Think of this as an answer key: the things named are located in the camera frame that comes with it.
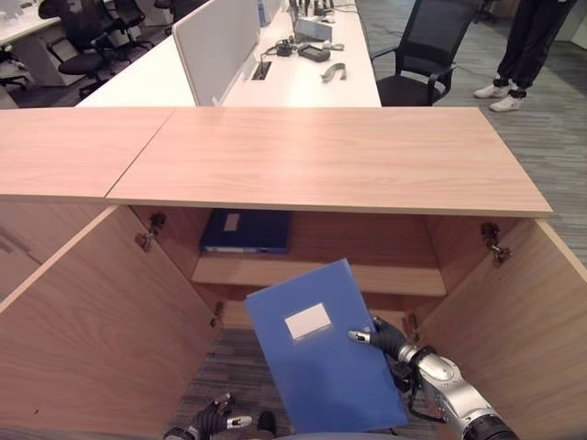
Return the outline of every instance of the desk leg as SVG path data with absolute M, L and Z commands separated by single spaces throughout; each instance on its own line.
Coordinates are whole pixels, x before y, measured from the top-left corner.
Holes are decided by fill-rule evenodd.
M 61 27 L 50 27 L 13 43 L 15 55 L 27 66 L 38 85 L 65 86 L 75 83 L 82 76 L 63 75 L 57 68 L 59 62 L 47 51 L 47 41 L 63 35 Z M 64 60 L 75 55 L 75 49 L 63 41 L 56 50 Z
M 18 108 L 4 87 L 0 86 L 0 108 Z

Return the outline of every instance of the person's leg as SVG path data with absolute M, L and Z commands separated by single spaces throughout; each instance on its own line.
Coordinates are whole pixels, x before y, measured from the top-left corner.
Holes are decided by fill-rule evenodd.
M 557 0 L 520 0 L 510 35 L 507 38 L 504 57 L 497 68 L 501 78 L 509 80 L 514 75 L 540 4 L 549 1 Z
M 509 91 L 510 79 L 514 75 L 517 64 L 530 34 L 532 20 L 537 11 L 537 4 L 543 0 L 521 0 L 515 12 L 514 23 L 507 38 L 505 54 L 497 68 L 493 82 L 473 94 L 476 98 L 503 98 Z
M 496 112 L 517 110 L 526 97 L 528 89 L 538 76 L 547 60 L 548 50 L 559 33 L 565 17 L 569 13 L 574 0 L 561 2 L 559 0 L 537 1 L 537 11 L 526 38 L 526 44 L 511 79 L 513 86 L 508 96 L 490 108 Z

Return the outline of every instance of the black pants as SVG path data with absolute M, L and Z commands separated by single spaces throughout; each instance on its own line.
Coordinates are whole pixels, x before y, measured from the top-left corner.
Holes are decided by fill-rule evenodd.
M 575 0 L 520 0 L 497 72 L 521 89 L 532 85 Z

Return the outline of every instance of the white label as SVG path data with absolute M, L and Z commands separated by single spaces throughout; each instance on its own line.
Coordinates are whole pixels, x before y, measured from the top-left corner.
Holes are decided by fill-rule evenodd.
M 240 220 L 240 214 L 229 214 L 227 220 L 224 223 L 224 232 L 234 232 L 238 229 L 238 220 Z
M 285 318 L 285 323 L 294 340 L 331 324 L 322 303 Z

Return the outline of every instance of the dark blue folder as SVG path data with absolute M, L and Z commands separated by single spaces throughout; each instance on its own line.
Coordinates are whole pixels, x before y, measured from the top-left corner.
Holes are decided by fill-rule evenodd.
M 253 293 L 245 305 L 297 433 L 407 423 L 383 353 L 347 336 L 374 328 L 345 259 Z

